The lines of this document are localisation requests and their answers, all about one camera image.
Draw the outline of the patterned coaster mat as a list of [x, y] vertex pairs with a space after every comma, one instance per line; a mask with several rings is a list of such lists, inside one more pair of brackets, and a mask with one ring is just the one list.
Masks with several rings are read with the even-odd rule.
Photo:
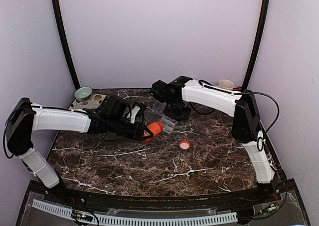
[[88, 99], [81, 101], [79, 99], [75, 99], [69, 109], [96, 109], [98, 108], [107, 95], [104, 94], [92, 94]]

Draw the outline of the red pill bottle grey cap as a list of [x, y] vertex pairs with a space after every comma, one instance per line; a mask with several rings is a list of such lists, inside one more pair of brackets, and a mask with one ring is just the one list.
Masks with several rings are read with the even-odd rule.
[[164, 130], [163, 124], [159, 121], [153, 122], [153, 123], [149, 124], [147, 127], [154, 133], [153, 138], [158, 136]]

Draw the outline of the right black corner post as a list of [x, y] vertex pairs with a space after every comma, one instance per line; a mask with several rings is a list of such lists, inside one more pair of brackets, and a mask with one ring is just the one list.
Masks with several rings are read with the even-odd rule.
[[260, 15], [259, 15], [259, 20], [257, 24], [257, 29], [256, 29], [256, 35], [250, 55], [250, 59], [248, 62], [247, 70], [245, 73], [245, 77], [242, 83], [242, 90], [247, 90], [250, 84], [250, 80], [254, 71], [254, 67], [257, 61], [257, 56], [259, 53], [261, 41], [262, 41], [262, 36], [264, 32], [264, 27], [266, 23], [266, 18], [267, 18], [267, 12], [268, 12], [268, 6], [269, 6], [270, 0], [262, 0], [261, 3], [261, 9], [260, 9]]

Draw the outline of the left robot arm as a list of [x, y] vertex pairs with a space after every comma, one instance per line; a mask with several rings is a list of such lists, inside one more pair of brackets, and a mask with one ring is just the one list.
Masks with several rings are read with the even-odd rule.
[[34, 131], [57, 130], [87, 134], [112, 132], [116, 135], [144, 141], [154, 137], [145, 125], [145, 105], [112, 95], [95, 109], [64, 109], [34, 104], [22, 98], [4, 125], [2, 143], [8, 159], [17, 156], [28, 169], [51, 189], [59, 204], [70, 200], [70, 192], [62, 187], [62, 179], [34, 146]]

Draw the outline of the cream ceramic mug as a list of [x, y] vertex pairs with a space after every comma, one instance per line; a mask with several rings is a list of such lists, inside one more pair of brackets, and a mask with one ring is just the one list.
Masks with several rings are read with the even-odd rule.
[[232, 91], [235, 88], [234, 83], [230, 80], [227, 80], [227, 79], [219, 80], [218, 85], [220, 88], [222, 88], [224, 90], [229, 90], [229, 91]]

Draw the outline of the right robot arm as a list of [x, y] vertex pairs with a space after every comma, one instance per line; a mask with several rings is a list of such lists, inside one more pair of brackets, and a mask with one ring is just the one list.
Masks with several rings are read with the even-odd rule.
[[204, 80], [179, 76], [170, 83], [156, 81], [152, 84], [150, 95], [165, 103], [164, 115], [176, 121], [185, 122], [188, 119], [194, 109], [192, 104], [200, 104], [232, 117], [232, 137], [246, 150], [255, 170], [257, 190], [254, 198], [259, 203], [265, 203], [273, 196], [277, 170], [266, 144], [267, 131], [260, 121], [256, 92], [226, 90]]

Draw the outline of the clear plastic pill organizer box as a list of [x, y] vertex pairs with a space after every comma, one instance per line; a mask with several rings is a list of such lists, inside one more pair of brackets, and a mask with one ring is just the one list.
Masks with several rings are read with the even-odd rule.
[[159, 101], [156, 101], [153, 104], [153, 107], [150, 109], [150, 111], [146, 115], [146, 120], [150, 123], [159, 121], [163, 124], [163, 131], [167, 134], [170, 134], [173, 132], [177, 121], [166, 116], [163, 111], [166, 107], [166, 103], [161, 103]]

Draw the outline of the left black corner post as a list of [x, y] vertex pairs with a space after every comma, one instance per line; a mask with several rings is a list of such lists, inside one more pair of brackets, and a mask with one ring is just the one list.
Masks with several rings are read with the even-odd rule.
[[69, 44], [68, 44], [68, 40], [67, 40], [65, 28], [64, 28], [60, 2], [59, 0], [51, 0], [51, 1], [53, 6], [54, 16], [55, 16], [56, 26], [57, 26], [57, 30], [58, 30], [58, 34], [60, 38], [60, 43], [61, 43], [64, 57], [66, 60], [68, 71], [69, 71], [74, 88], [78, 90], [81, 86], [80, 86], [80, 82], [79, 82], [79, 79], [75, 70], [75, 66], [73, 63], [73, 59], [71, 56], [71, 51], [69, 48]]

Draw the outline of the black corner post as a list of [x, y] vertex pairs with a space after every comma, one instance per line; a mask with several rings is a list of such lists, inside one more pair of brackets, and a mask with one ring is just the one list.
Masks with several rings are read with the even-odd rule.
[[67, 40], [65, 28], [64, 28], [60, 2], [59, 0], [51, 0], [51, 1], [53, 6], [54, 16], [55, 16], [56, 26], [57, 26], [57, 30], [58, 30], [58, 34], [60, 38], [60, 43], [61, 43], [64, 57], [66, 60], [68, 71], [69, 71], [74, 88], [78, 90], [81, 86], [80, 86], [80, 82], [79, 82], [79, 79], [75, 70], [75, 66], [73, 63], [73, 59], [71, 56], [71, 51], [69, 48], [69, 44], [68, 44], [68, 40]]
[[264, 27], [266, 23], [266, 18], [267, 18], [267, 12], [268, 12], [268, 6], [269, 6], [270, 0], [262, 0], [261, 3], [261, 9], [260, 9], [260, 15], [259, 15], [259, 20], [257, 24], [257, 29], [256, 29], [256, 35], [250, 55], [250, 59], [248, 62], [247, 70], [245, 73], [245, 77], [242, 83], [242, 90], [247, 90], [250, 84], [250, 80], [254, 71], [254, 67], [257, 61], [257, 56], [259, 53], [261, 41], [262, 41], [262, 36], [264, 32]]

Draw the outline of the green ceramic bowl left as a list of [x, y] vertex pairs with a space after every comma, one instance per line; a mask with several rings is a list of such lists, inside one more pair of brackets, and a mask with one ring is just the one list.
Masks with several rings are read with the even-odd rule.
[[93, 89], [91, 87], [81, 87], [76, 90], [74, 93], [75, 99], [84, 102], [90, 98], [93, 93]]

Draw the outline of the black front rail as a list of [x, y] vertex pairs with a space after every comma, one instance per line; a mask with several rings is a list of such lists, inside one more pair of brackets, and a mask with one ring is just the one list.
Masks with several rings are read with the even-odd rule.
[[19, 210], [20, 217], [30, 208], [32, 194], [36, 194], [41, 199], [45, 199], [51, 203], [97, 211], [104, 211], [111, 207], [146, 211], [193, 210], [213, 207], [219, 210], [239, 211], [241, 214], [247, 216], [252, 213], [253, 207], [258, 205], [265, 206], [270, 202], [279, 202], [284, 208], [294, 207], [301, 212], [305, 210], [294, 179], [290, 179], [286, 183], [281, 182], [277, 186], [279, 192], [275, 193], [274, 196], [270, 196], [267, 200], [257, 195], [259, 192], [257, 188], [211, 195], [179, 197], [120, 196], [67, 188], [64, 191], [66, 201], [59, 200], [52, 192], [47, 194], [45, 192], [46, 189], [42, 183], [30, 181]]

